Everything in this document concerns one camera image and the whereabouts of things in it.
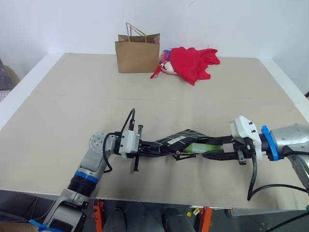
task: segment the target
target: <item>red cloth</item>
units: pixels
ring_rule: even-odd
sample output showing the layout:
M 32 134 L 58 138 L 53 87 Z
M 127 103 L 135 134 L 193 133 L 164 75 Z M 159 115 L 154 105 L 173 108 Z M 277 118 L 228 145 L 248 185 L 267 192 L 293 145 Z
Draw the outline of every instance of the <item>red cloth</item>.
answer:
M 197 51 L 191 47 L 173 48 L 170 52 L 169 60 L 178 75 L 184 80 L 194 85 L 197 80 L 210 79 L 211 75 L 205 69 L 209 64 L 220 64 L 216 57 L 216 49 L 204 49 Z

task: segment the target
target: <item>floor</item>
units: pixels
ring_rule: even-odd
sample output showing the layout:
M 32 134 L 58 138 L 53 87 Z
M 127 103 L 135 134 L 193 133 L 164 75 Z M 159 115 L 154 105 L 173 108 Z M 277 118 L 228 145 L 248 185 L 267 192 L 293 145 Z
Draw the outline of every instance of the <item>floor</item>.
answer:
M 43 215 L 48 211 L 53 201 L 44 198 L 36 198 L 19 192 L 0 190 L 0 222 L 4 221 L 27 221 L 30 218 L 39 218 L 42 223 Z M 115 207 L 123 209 L 127 220 L 128 232 L 164 232 L 162 225 L 162 212 L 165 207 L 174 207 L 183 215 L 191 211 L 187 205 L 141 203 L 125 201 L 108 201 L 104 203 L 105 219 Z M 84 231 L 95 232 L 95 221 L 92 217 L 93 209 L 86 210 L 87 220 Z M 236 218 L 228 217 L 224 210 L 214 210 L 212 214 L 212 226 L 210 232 L 264 232 L 287 219 L 304 213 L 304 211 L 287 211 L 281 213 L 261 214 L 253 216 L 240 216 Z M 192 223 L 195 217 L 187 219 Z M 298 221 L 285 225 L 277 231 L 308 231 L 309 220 L 302 218 Z

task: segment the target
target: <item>green object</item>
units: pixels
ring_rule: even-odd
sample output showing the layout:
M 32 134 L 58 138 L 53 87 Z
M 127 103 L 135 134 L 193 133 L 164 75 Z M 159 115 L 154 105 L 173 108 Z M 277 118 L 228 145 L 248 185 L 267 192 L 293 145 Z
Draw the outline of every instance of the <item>green object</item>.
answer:
M 206 151 L 216 151 L 216 150 L 223 150 L 223 146 L 192 143 L 184 150 L 184 152 L 205 153 Z

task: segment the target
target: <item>blue ring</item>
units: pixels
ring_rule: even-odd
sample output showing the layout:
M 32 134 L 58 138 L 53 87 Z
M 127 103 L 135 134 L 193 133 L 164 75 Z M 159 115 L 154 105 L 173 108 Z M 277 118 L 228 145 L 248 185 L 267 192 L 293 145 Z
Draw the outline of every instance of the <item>blue ring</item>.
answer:
M 75 175 L 78 175 L 78 176 L 80 176 L 80 177 L 82 177 L 82 178 L 85 178 L 85 179 L 87 179 L 87 180 L 90 180 L 90 181 L 92 181 L 92 182 L 94 182 L 94 183 L 98 183 L 98 179 L 96 179 L 95 177 L 93 177 L 93 176 L 91 176 L 91 175 L 88 175 L 88 174 L 86 174 L 86 173 L 82 173 L 82 172 L 80 172 L 80 171 L 76 171 L 76 173 L 75 173 Z
M 268 145 L 269 145 L 271 153 L 272 153 L 273 161 L 278 161 L 279 155 L 277 153 L 276 145 L 275 145 L 274 141 L 272 140 L 272 137 L 269 134 L 269 130 L 268 130 L 267 126 L 262 126 L 261 132 L 263 133 L 263 135 L 265 136 L 265 138 L 268 142 Z

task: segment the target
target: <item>laptop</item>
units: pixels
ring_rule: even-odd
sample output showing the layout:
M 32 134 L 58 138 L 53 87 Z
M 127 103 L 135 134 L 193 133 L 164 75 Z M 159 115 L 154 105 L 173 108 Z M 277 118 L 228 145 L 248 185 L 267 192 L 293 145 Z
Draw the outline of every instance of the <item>laptop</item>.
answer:
M 13 81 L 11 80 L 0 59 L 0 102 L 11 92 L 13 88 Z

